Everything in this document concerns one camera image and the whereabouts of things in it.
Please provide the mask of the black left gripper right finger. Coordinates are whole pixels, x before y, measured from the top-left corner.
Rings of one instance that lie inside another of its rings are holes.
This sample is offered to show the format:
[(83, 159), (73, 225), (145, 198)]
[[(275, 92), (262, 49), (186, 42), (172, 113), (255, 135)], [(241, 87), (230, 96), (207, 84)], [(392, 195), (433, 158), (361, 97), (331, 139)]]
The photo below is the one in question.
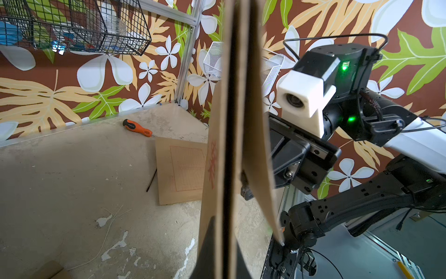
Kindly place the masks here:
[(237, 242), (230, 243), (230, 279), (250, 279), (251, 275)]

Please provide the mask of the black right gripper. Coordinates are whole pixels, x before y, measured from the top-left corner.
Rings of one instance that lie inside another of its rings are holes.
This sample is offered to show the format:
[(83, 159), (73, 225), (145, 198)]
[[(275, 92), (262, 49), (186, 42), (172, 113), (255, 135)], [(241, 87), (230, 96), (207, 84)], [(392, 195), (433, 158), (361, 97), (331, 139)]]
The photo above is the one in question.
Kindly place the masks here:
[(317, 189), (341, 155), (340, 148), (274, 115), (244, 119), (241, 195), (293, 185), (305, 194)]

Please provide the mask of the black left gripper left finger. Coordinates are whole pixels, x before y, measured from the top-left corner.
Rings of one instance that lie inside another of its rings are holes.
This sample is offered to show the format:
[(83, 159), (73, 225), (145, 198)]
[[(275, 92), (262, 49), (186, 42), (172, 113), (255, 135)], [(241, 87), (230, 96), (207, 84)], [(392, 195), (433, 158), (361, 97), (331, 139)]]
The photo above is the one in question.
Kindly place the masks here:
[(190, 279), (215, 278), (215, 217), (210, 219), (203, 245)]

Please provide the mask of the kraft file bag with string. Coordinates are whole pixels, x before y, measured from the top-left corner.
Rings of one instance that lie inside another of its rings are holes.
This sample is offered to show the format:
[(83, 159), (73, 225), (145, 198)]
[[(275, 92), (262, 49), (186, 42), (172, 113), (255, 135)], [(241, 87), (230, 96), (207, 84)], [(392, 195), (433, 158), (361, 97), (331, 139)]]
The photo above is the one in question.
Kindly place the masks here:
[(34, 272), (30, 279), (72, 279), (72, 276), (58, 262), (50, 261)]

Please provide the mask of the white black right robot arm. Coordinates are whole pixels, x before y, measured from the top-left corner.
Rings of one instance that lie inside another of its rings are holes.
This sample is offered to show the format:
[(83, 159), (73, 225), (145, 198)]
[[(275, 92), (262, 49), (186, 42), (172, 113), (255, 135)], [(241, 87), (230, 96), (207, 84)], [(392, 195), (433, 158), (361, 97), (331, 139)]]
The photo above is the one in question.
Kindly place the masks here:
[(380, 48), (335, 44), (319, 37), (277, 83), (282, 115), (269, 116), (274, 188), (294, 185), (310, 194), (341, 151), (329, 139), (342, 129), (353, 141), (389, 147), (437, 173), (446, 172), (446, 134), (367, 87)]

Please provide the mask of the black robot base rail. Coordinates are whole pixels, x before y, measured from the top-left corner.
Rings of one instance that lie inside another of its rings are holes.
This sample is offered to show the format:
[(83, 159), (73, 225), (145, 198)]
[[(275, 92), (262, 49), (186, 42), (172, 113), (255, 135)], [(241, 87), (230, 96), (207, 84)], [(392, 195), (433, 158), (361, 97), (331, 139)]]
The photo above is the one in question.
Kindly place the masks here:
[(446, 209), (446, 176), (400, 155), (368, 182), (341, 194), (302, 202), (280, 214), (285, 244), (270, 242), (262, 278), (291, 279), (303, 256), (318, 238), (338, 225), (367, 214), (372, 216), (353, 229), (357, 237), (371, 225), (408, 208), (425, 212)]

